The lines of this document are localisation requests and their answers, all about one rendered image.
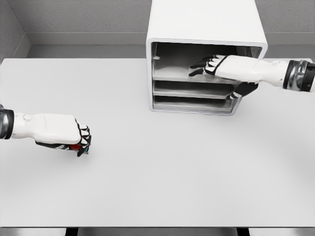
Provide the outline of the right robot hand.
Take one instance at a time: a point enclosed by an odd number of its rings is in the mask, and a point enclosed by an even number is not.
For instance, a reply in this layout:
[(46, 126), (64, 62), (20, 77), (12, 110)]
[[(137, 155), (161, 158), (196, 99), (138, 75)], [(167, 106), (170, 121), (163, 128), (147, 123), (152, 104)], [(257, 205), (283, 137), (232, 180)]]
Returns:
[(190, 66), (194, 71), (190, 77), (197, 75), (212, 75), (224, 79), (239, 81), (240, 84), (226, 99), (234, 100), (245, 97), (258, 88), (259, 79), (254, 68), (259, 60), (235, 55), (210, 55)]

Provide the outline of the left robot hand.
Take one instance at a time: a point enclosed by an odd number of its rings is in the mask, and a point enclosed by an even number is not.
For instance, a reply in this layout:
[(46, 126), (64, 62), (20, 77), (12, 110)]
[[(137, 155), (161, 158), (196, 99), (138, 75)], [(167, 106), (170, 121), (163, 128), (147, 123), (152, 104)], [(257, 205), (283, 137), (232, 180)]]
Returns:
[(69, 145), (91, 145), (92, 135), (87, 125), (81, 124), (72, 115), (35, 115), (36, 144), (53, 149), (70, 150)]

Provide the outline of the red and blue load switch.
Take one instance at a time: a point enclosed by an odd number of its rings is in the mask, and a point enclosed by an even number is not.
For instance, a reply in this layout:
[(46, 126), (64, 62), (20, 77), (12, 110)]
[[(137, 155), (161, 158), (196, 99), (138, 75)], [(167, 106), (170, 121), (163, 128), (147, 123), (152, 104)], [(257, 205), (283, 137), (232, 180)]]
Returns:
[(78, 157), (80, 157), (82, 154), (88, 154), (89, 148), (90, 148), (89, 145), (85, 147), (79, 144), (69, 145), (69, 149), (76, 151)]

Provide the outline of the white tabletop storage cabinet shell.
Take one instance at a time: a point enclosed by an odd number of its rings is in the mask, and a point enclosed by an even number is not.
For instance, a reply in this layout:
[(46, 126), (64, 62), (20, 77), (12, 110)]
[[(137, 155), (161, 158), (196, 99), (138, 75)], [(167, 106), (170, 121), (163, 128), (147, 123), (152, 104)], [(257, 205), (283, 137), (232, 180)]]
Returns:
[[(267, 49), (255, 0), (152, 0), (146, 38), (150, 109), (179, 112), (153, 108), (155, 81), (230, 84), (235, 89), (238, 81), (190, 77), (190, 66), (213, 54), (262, 59)], [(232, 115), (241, 99), (234, 101), (230, 114), (201, 114)]]

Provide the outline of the shallow grey cabinet drawer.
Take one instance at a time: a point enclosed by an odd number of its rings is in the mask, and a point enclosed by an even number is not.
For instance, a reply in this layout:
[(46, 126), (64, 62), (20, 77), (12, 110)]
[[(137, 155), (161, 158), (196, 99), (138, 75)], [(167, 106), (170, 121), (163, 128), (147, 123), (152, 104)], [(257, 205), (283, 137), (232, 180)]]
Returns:
[(156, 110), (211, 114), (230, 114), (235, 104), (237, 102), (234, 100), (193, 97), (154, 96), (153, 100), (153, 108)]
[(234, 90), (230, 84), (155, 81), (154, 96), (226, 99)]

